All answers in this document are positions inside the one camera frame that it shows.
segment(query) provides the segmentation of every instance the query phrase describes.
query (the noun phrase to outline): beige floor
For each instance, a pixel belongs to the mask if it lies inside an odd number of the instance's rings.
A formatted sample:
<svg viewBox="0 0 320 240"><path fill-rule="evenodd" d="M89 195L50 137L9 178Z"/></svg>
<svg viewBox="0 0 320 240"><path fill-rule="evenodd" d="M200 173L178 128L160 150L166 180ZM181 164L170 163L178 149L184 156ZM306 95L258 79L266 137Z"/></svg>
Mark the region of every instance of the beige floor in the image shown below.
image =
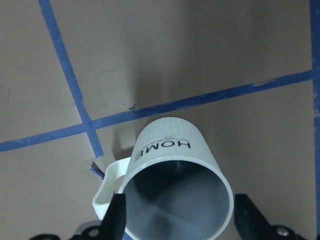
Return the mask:
<svg viewBox="0 0 320 240"><path fill-rule="evenodd" d="M51 4L93 120L312 68L308 1ZM80 124L39 2L0 9L0 143ZM163 116L194 123L233 191L268 220L315 239L311 80L101 128L98 164L129 156ZM68 239L96 219L94 158L85 133L1 152L1 239ZM232 222L218 239L237 239Z"/></svg>

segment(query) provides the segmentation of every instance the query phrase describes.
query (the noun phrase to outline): mug handle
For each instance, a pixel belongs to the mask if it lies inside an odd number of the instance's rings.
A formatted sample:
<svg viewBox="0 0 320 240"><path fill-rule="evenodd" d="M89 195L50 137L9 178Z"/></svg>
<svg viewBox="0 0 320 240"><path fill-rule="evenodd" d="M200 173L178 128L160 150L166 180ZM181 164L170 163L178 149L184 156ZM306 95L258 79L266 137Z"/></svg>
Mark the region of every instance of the mug handle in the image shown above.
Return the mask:
<svg viewBox="0 0 320 240"><path fill-rule="evenodd" d="M108 210L114 195L116 180L126 174L130 158L117 160L111 163L105 170L103 182L92 200L93 208L100 220L104 218Z"/></svg>

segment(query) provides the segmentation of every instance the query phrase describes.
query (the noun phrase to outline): mug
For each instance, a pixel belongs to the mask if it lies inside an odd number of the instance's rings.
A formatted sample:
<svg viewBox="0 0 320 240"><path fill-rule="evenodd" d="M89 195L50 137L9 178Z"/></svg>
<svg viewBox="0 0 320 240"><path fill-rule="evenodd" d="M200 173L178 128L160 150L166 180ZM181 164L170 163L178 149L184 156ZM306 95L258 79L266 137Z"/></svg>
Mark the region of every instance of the mug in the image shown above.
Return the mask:
<svg viewBox="0 0 320 240"><path fill-rule="evenodd" d="M92 200L100 219L123 175L125 232L134 240L213 240L231 219L231 187L200 131L184 119L151 122L131 157L107 167Z"/></svg>

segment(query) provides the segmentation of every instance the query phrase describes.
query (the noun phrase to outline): blue tape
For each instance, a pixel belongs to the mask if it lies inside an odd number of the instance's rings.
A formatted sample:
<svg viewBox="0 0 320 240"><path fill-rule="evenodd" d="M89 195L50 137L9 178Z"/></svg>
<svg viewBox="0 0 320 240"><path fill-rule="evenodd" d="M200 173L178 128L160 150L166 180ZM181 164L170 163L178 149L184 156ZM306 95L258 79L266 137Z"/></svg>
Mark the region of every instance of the blue tape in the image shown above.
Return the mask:
<svg viewBox="0 0 320 240"><path fill-rule="evenodd" d="M316 231L320 235L320 78L313 80Z"/></svg>
<svg viewBox="0 0 320 240"><path fill-rule="evenodd" d="M316 232L320 235L320 117L314 118Z"/></svg>
<svg viewBox="0 0 320 240"><path fill-rule="evenodd" d="M211 92L199 96L193 96L177 101L168 102L165 104L160 104L156 106L145 107L139 110L127 111L118 113L115 115L99 118L93 121L93 126L95 129L104 128L114 124L119 124L131 120L141 119L144 117L149 117L153 115L168 113L176 110L186 109L193 106L203 105L207 103L212 103L224 99L234 98L246 94L257 93L264 90L269 90L273 88L278 88L290 84L295 84L307 80L320 77L318 71L304 71L292 75L282 76L276 78L274 81L261 84L247 84L243 86L233 87L221 91Z"/></svg>
<svg viewBox="0 0 320 240"><path fill-rule="evenodd" d="M88 113L84 106L84 98L82 96L76 75L72 68L70 59L68 57L67 50L65 48L54 12L52 10L49 0L39 0L40 9L45 20L47 29L49 31L54 49L60 61L64 76L70 88L74 103L79 112L80 118L84 124L89 128L87 135L92 145L92 149L96 158L104 155L101 144L99 142L96 130L92 126L92 120L88 116Z"/></svg>
<svg viewBox="0 0 320 240"><path fill-rule="evenodd" d="M36 144L41 144L48 141L53 141L65 137L70 137L76 134L81 134L86 131L83 124L62 128L34 136L25 137L19 140L5 141L0 143L0 152L24 148Z"/></svg>
<svg viewBox="0 0 320 240"><path fill-rule="evenodd" d="M320 69L320 1L310 0L312 69Z"/></svg>
<svg viewBox="0 0 320 240"><path fill-rule="evenodd" d="M320 1L310 0L312 69L320 69ZM320 78L313 80L316 231L320 235Z"/></svg>

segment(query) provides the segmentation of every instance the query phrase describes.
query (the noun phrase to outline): screw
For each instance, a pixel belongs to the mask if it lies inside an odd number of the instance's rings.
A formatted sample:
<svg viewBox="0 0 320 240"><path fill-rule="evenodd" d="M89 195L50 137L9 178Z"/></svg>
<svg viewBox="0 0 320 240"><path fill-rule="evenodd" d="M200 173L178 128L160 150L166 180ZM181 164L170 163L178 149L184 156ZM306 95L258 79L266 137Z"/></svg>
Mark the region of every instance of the screw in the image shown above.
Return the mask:
<svg viewBox="0 0 320 240"><path fill-rule="evenodd" d="M289 235L288 229L286 229L282 226L279 226L276 228L276 233L279 234L280 236L284 236L284 237L287 237Z"/></svg>

